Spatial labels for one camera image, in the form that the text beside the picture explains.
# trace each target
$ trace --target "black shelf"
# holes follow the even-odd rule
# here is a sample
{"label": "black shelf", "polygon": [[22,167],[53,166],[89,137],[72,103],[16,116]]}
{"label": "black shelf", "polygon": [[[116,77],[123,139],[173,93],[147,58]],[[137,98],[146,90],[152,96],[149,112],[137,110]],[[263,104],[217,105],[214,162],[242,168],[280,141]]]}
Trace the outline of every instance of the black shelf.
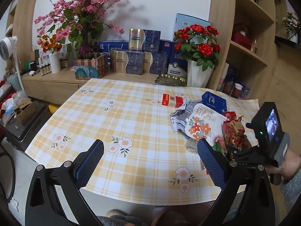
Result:
{"label": "black shelf", "polygon": [[297,44],[297,43],[290,41],[288,39],[285,39],[283,37],[275,36],[275,43],[276,44],[285,44],[287,46],[293,47],[294,49],[301,50],[300,44]]}

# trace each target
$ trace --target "metal screw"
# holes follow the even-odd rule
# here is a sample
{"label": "metal screw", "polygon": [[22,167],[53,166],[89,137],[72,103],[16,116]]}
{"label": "metal screw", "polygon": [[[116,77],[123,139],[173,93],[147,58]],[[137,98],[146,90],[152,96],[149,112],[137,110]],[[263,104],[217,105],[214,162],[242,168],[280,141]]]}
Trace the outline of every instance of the metal screw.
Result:
{"label": "metal screw", "polygon": [[263,166],[263,165],[258,165],[258,169],[259,169],[260,171],[263,171],[263,170],[264,170],[264,166]]}
{"label": "metal screw", "polygon": [[42,170],[43,169],[43,166],[42,165],[38,165],[37,166],[37,171],[40,171],[40,170]]}
{"label": "metal screw", "polygon": [[71,166],[71,161],[65,161],[64,167],[70,167]]}
{"label": "metal screw", "polygon": [[229,162],[229,164],[230,164],[230,166],[232,166],[232,167],[236,167],[237,166],[237,162],[236,161],[230,161]]}

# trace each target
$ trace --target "checkered tablecloth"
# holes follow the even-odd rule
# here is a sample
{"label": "checkered tablecloth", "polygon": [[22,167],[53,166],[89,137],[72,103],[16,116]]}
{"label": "checkered tablecloth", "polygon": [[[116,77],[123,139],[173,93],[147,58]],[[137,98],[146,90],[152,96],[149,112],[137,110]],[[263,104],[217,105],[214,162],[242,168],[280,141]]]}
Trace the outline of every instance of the checkered tablecloth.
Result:
{"label": "checkered tablecloth", "polygon": [[[73,161],[96,139],[104,155],[85,189],[134,203],[184,205],[215,200],[220,188],[201,170],[200,157],[185,149],[188,137],[173,132],[164,93],[201,99],[207,89],[91,79],[47,121],[26,150],[46,168]],[[258,101],[227,100],[228,110],[251,121]],[[256,145],[252,130],[246,135]]]}

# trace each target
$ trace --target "white wall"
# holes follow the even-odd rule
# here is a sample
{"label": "white wall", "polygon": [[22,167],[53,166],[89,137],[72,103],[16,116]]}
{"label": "white wall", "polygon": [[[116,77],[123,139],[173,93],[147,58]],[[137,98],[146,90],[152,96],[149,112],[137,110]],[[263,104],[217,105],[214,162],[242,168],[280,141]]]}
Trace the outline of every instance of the white wall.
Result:
{"label": "white wall", "polygon": [[[3,17],[0,20],[0,40],[2,40],[5,37],[6,33],[6,22],[8,18],[9,8],[5,11]],[[6,68],[6,61],[4,61],[0,57],[0,80],[2,79],[3,75],[5,74],[5,68]]]}
{"label": "white wall", "polygon": [[[37,0],[34,19],[52,10],[49,0]],[[125,34],[119,35],[105,30],[101,40],[128,40],[131,28],[161,31],[161,39],[172,40],[173,25],[177,13],[183,13],[208,20],[210,0],[121,0],[107,12],[106,19],[116,18],[116,25],[124,28]],[[37,28],[33,25],[33,43],[37,41]]]}

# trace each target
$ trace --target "black cable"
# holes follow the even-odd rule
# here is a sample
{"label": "black cable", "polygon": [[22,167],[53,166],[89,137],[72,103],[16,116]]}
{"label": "black cable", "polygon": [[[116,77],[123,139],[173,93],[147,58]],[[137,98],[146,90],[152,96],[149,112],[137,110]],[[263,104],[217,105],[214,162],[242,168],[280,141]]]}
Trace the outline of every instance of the black cable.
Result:
{"label": "black cable", "polygon": [[[12,173],[13,173],[13,181],[12,181],[12,185],[11,185],[11,192],[9,194],[9,197],[5,198],[6,202],[9,203],[11,201],[13,195],[14,195],[14,192],[15,192],[15,186],[16,186],[16,169],[15,169],[15,163],[14,163],[14,160],[13,160],[12,156],[7,152],[7,150],[3,147],[3,145],[1,143],[0,143],[0,147],[3,149],[3,152],[0,154],[0,158],[2,156],[7,156],[11,160],[11,167],[12,167]],[[3,191],[4,196],[5,196],[6,193],[5,193],[4,187],[1,184],[1,182],[0,182],[0,187],[1,187],[1,190]]]}

